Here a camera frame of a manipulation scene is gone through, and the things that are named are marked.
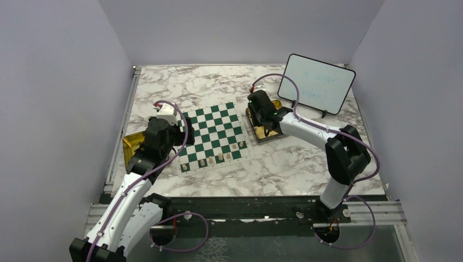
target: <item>green and white chessboard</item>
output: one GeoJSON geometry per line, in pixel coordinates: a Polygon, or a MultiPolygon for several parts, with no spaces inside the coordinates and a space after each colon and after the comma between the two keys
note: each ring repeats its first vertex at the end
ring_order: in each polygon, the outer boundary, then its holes
{"type": "MultiPolygon", "coordinates": [[[[191,108],[191,111],[183,113],[191,118],[195,142],[186,146],[177,158],[179,174],[198,174],[254,158],[244,121],[235,106],[235,100],[226,100],[205,108],[191,108]]],[[[180,116],[177,116],[177,120],[183,131],[180,116]]]]}

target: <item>whiteboard stand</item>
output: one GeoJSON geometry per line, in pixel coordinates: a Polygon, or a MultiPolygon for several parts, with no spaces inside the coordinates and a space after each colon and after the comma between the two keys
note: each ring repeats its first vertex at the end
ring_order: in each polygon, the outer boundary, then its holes
{"type": "MultiPolygon", "coordinates": [[[[297,84],[299,104],[320,110],[322,118],[341,111],[355,79],[353,70],[295,53],[289,56],[283,74],[297,84]]],[[[294,105],[296,90],[289,80],[281,80],[277,94],[294,105]]]]}

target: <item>purple hose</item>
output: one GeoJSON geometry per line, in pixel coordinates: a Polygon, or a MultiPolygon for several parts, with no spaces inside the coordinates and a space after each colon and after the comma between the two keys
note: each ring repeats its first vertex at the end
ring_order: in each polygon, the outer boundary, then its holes
{"type": "Polygon", "coordinates": [[[331,132],[331,133],[335,133],[335,134],[338,134],[338,135],[343,135],[343,136],[345,136],[345,137],[347,137],[347,138],[350,138],[350,139],[354,140],[355,142],[361,144],[362,146],[366,147],[366,148],[371,152],[371,154],[373,155],[373,157],[374,157],[374,159],[375,159],[375,162],[376,162],[376,170],[375,170],[375,172],[373,172],[373,174],[371,174],[371,175],[369,175],[369,176],[365,176],[365,177],[359,178],[359,179],[357,179],[357,180],[354,180],[354,181],[351,183],[351,185],[349,186],[349,189],[346,191],[346,194],[344,195],[344,197],[346,197],[347,194],[349,194],[349,192],[350,192],[351,189],[352,189],[352,186],[353,186],[355,183],[358,183],[358,182],[363,181],[363,180],[370,179],[370,178],[376,176],[376,174],[378,174],[378,172],[379,172],[379,167],[380,167],[379,157],[378,157],[378,155],[376,154],[376,152],[373,150],[373,148],[371,148],[369,145],[367,145],[366,143],[364,143],[363,141],[361,141],[360,139],[358,139],[358,138],[356,138],[356,137],[354,137],[354,136],[351,136],[351,135],[346,134],[346,133],[344,133],[344,132],[341,132],[341,131],[339,131],[339,130],[333,130],[333,129],[329,129],[329,128],[327,129],[326,127],[320,126],[319,124],[315,124],[315,123],[309,122],[309,121],[305,120],[304,118],[302,118],[302,117],[300,117],[300,116],[298,115],[298,113],[296,112],[296,108],[297,108],[298,105],[299,105],[299,88],[298,88],[298,86],[296,85],[296,83],[295,83],[291,78],[289,78],[289,77],[287,77],[287,76],[285,76],[285,75],[283,75],[283,74],[279,74],[279,73],[266,74],[266,75],[263,75],[263,76],[259,77],[256,81],[254,81],[254,83],[252,83],[252,86],[255,86],[256,83],[257,83],[258,81],[260,81],[261,79],[266,78],[267,76],[272,76],[272,75],[281,76],[281,77],[283,77],[283,78],[288,79],[288,80],[291,82],[291,84],[294,85],[294,88],[296,88],[296,101],[295,101],[294,106],[293,106],[293,115],[294,115],[297,119],[299,119],[299,121],[301,121],[301,122],[303,122],[303,123],[306,123],[306,124],[308,124],[309,126],[313,126],[313,127],[315,127],[315,128],[318,128],[318,129],[320,129],[320,130],[324,130],[324,131],[326,131],[327,133],[331,132]]]}
{"type": "Polygon", "coordinates": [[[204,236],[204,239],[201,241],[201,243],[193,248],[189,248],[189,249],[174,249],[174,248],[169,248],[169,247],[164,247],[164,246],[158,246],[157,244],[155,244],[155,242],[153,241],[153,238],[150,234],[150,240],[151,240],[151,243],[153,243],[153,246],[161,249],[161,250],[167,250],[167,251],[173,251],[173,252],[191,252],[191,251],[195,251],[196,249],[202,247],[204,245],[204,243],[206,242],[207,240],[207,237],[209,236],[209,225],[207,224],[207,220],[206,218],[204,218],[203,216],[201,216],[200,214],[198,213],[181,213],[181,214],[178,214],[178,215],[174,215],[174,216],[171,216],[169,218],[166,218],[162,221],[159,221],[158,223],[156,223],[156,225],[160,225],[164,222],[167,222],[169,220],[172,220],[174,218],[177,218],[177,217],[181,217],[181,216],[184,216],[184,215],[194,215],[194,216],[198,216],[199,218],[201,218],[203,221],[204,221],[204,224],[206,225],[206,236],[204,236]]]}
{"type": "Polygon", "coordinates": [[[315,233],[315,237],[320,241],[320,243],[323,243],[327,246],[330,246],[330,247],[334,247],[334,248],[338,248],[338,249],[357,249],[357,248],[361,248],[363,246],[365,246],[366,244],[370,243],[371,240],[373,239],[373,236],[375,235],[375,232],[376,232],[376,219],[375,219],[375,215],[373,214],[373,210],[371,209],[371,206],[365,201],[363,200],[361,197],[359,197],[358,195],[350,195],[346,198],[346,200],[349,200],[351,198],[357,198],[359,199],[360,201],[362,201],[366,207],[368,207],[368,209],[370,210],[370,213],[371,213],[371,218],[373,219],[373,230],[370,234],[370,237],[368,237],[368,239],[365,240],[365,242],[363,242],[362,244],[359,244],[359,245],[356,245],[356,246],[352,246],[352,247],[345,247],[345,246],[338,246],[338,245],[333,245],[333,244],[330,244],[330,243],[326,243],[325,241],[323,241],[316,233],[315,233]]]}
{"type": "MultiPolygon", "coordinates": [[[[182,118],[182,121],[185,125],[185,138],[183,139],[183,143],[182,143],[182,146],[180,147],[179,151],[172,157],[170,158],[168,161],[166,161],[164,164],[158,166],[157,168],[145,173],[144,175],[142,175],[141,177],[139,177],[137,180],[135,180],[132,184],[130,184],[130,186],[127,187],[126,190],[124,190],[124,194],[123,195],[127,195],[128,192],[138,183],[140,182],[141,180],[144,180],[145,178],[149,177],[151,174],[154,174],[155,172],[157,172],[159,169],[162,169],[164,168],[165,166],[167,166],[168,164],[170,164],[176,157],[178,157],[180,155],[180,152],[182,152],[182,150],[185,148],[185,145],[187,144],[187,139],[188,139],[188,128],[187,128],[187,120],[185,118],[185,116],[183,115],[183,113],[180,111],[180,109],[174,105],[173,103],[169,102],[169,101],[165,101],[165,100],[159,100],[157,102],[155,102],[155,105],[159,104],[159,103],[166,103],[170,106],[172,106],[179,114],[180,114],[180,117],[182,118]]],[[[109,224],[109,221],[111,220],[112,216],[114,215],[114,213],[116,212],[117,208],[119,207],[119,205],[121,204],[122,202],[122,199],[124,198],[123,195],[120,195],[118,200],[116,201],[116,203],[114,204],[114,206],[112,207],[111,211],[109,212],[108,214],[108,217],[106,217],[106,220],[103,222],[103,225],[102,227],[100,228],[100,231],[99,232],[104,232],[104,230],[106,229],[106,227],[108,226],[109,224]]],[[[97,242],[98,240],[100,239],[100,236],[97,236],[95,237],[95,240],[93,241],[92,245],[90,246],[90,250],[88,251],[88,255],[87,255],[87,259],[85,260],[86,262],[90,262],[90,258],[92,257],[92,253],[93,253],[93,250],[95,249],[95,246],[97,245],[97,242]]]]}

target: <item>purple cable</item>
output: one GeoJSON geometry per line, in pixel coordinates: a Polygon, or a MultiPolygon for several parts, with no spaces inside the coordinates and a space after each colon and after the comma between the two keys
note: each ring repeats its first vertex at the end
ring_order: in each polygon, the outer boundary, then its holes
{"type": "Polygon", "coordinates": [[[376,154],[376,152],[373,150],[373,148],[371,148],[369,145],[367,145],[366,143],[364,143],[363,141],[361,141],[360,139],[358,139],[358,138],[356,138],[356,137],[354,137],[354,136],[351,136],[351,135],[346,134],[346,133],[344,133],[344,132],[341,132],[341,131],[339,131],[339,130],[333,130],[333,129],[329,129],[329,128],[327,129],[326,127],[320,126],[319,124],[315,124],[315,123],[309,122],[309,121],[305,120],[304,118],[302,118],[301,116],[298,115],[298,113],[296,112],[296,108],[297,108],[298,105],[299,105],[299,88],[298,88],[298,86],[296,85],[296,83],[295,83],[291,78],[289,78],[289,77],[286,76],[286,75],[279,74],[279,73],[266,74],[266,75],[263,75],[263,76],[259,77],[256,81],[254,81],[254,83],[252,83],[252,86],[255,86],[256,83],[257,83],[258,81],[260,81],[261,79],[266,78],[266,77],[268,77],[268,76],[272,76],[272,75],[281,76],[281,77],[283,77],[283,78],[288,79],[289,82],[291,82],[291,84],[293,84],[294,88],[296,89],[296,101],[295,101],[294,106],[293,106],[293,115],[294,115],[299,121],[301,121],[301,122],[303,122],[303,123],[306,123],[306,124],[308,124],[309,126],[313,126],[313,127],[315,127],[315,128],[318,128],[318,129],[321,129],[321,130],[323,130],[323,131],[326,131],[327,133],[332,132],[332,133],[335,133],[335,134],[338,134],[338,135],[343,135],[343,136],[345,136],[345,137],[347,137],[347,138],[350,138],[350,139],[354,140],[355,142],[361,144],[362,146],[366,147],[366,148],[371,152],[371,154],[373,155],[373,157],[374,157],[374,159],[375,159],[375,162],[376,162],[376,170],[375,170],[375,172],[373,172],[373,174],[371,174],[371,175],[369,175],[369,176],[365,176],[365,177],[362,177],[362,178],[359,178],[359,179],[357,179],[357,180],[352,181],[352,183],[351,183],[351,185],[349,186],[349,188],[347,189],[346,194],[344,195],[344,197],[346,197],[347,194],[349,194],[349,192],[351,191],[351,189],[352,189],[352,187],[353,187],[353,185],[354,185],[355,183],[358,183],[358,182],[363,181],[363,180],[370,179],[370,178],[376,176],[376,174],[378,174],[378,172],[379,172],[379,167],[380,167],[379,157],[378,157],[378,155],[376,154]]]}
{"type": "Polygon", "coordinates": [[[334,247],[334,248],[338,248],[338,249],[346,249],[346,250],[349,250],[349,249],[357,249],[357,248],[361,248],[363,246],[365,246],[366,244],[370,243],[371,240],[373,239],[373,236],[375,235],[375,232],[376,232],[376,219],[375,219],[375,215],[373,214],[373,210],[371,209],[371,206],[365,201],[363,200],[361,197],[359,197],[358,195],[350,195],[346,198],[346,200],[349,200],[351,198],[357,198],[359,199],[360,201],[362,201],[366,207],[368,207],[368,209],[370,210],[370,213],[371,213],[371,218],[373,219],[373,231],[371,232],[370,234],[370,237],[368,237],[368,239],[365,240],[365,242],[363,242],[362,244],[359,244],[359,245],[356,245],[356,246],[352,246],[352,247],[345,247],[345,246],[338,246],[338,245],[333,245],[332,243],[327,243],[325,241],[323,241],[316,233],[315,233],[315,237],[320,241],[320,243],[323,243],[329,247],[334,247]]]}
{"type": "Polygon", "coordinates": [[[155,242],[153,241],[153,238],[150,234],[150,240],[151,240],[151,243],[153,244],[152,246],[155,246],[161,250],[167,250],[167,251],[173,251],[173,252],[191,252],[191,251],[195,251],[196,249],[202,247],[204,245],[204,243],[206,242],[207,240],[207,237],[209,236],[209,225],[207,224],[207,220],[206,218],[204,218],[203,216],[201,216],[200,214],[198,213],[191,213],[191,212],[187,212],[187,213],[181,213],[181,214],[178,214],[178,215],[174,215],[174,216],[171,216],[169,218],[166,218],[162,221],[159,221],[158,223],[156,223],[156,225],[159,225],[159,224],[162,224],[164,222],[167,222],[169,220],[172,220],[174,218],[177,218],[177,217],[181,217],[181,216],[184,216],[184,215],[194,215],[194,216],[198,216],[199,218],[201,218],[203,221],[204,221],[204,224],[206,225],[206,236],[204,236],[204,239],[201,241],[201,243],[193,248],[189,248],[189,249],[174,249],[174,248],[169,248],[169,247],[164,247],[164,246],[158,246],[157,244],[155,244],[155,242]]]}
{"type": "MultiPolygon", "coordinates": [[[[157,168],[145,173],[144,175],[142,175],[141,177],[139,177],[137,180],[135,180],[132,184],[130,184],[130,186],[127,187],[126,190],[124,190],[123,192],[123,195],[127,195],[128,192],[138,183],[140,182],[141,180],[144,180],[145,178],[149,177],[151,174],[157,172],[159,169],[161,168],[164,168],[165,166],[167,166],[168,164],[170,164],[176,157],[178,157],[180,155],[180,152],[182,152],[182,150],[185,148],[185,145],[187,144],[187,139],[188,139],[188,128],[187,128],[187,120],[185,118],[185,116],[183,115],[182,111],[180,111],[180,109],[174,105],[173,103],[169,102],[169,101],[165,101],[165,100],[159,100],[157,102],[155,102],[155,105],[159,104],[159,103],[166,103],[170,106],[172,106],[175,111],[177,111],[179,114],[180,114],[180,117],[182,118],[182,121],[185,125],[185,138],[183,139],[183,143],[182,143],[182,146],[180,147],[179,151],[172,157],[170,158],[168,161],[166,161],[164,164],[158,166],[157,168]]],[[[102,227],[100,228],[100,231],[99,232],[103,232],[106,227],[108,226],[109,224],[109,221],[111,220],[112,216],[114,215],[114,213],[116,212],[117,208],[119,207],[119,205],[121,204],[122,202],[122,199],[124,199],[124,196],[123,195],[120,195],[118,200],[116,201],[116,203],[114,204],[114,206],[112,207],[111,211],[109,212],[108,214],[108,217],[106,217],[106,220],[104,221],[102,227]]],[[[87,255],[87,259],[85,260],[86,262],[90,262],[90,258],[92,257],[92,253],[93,253],[93,250],[95,249],[95,246],[97,245],[98,243],[98,240],[100,239],[100,236],[96,236],[95,237],[95,240],[93,241],[92,245],[90,246],[90,250],[88,251],[88,255],[87,255]]]]}

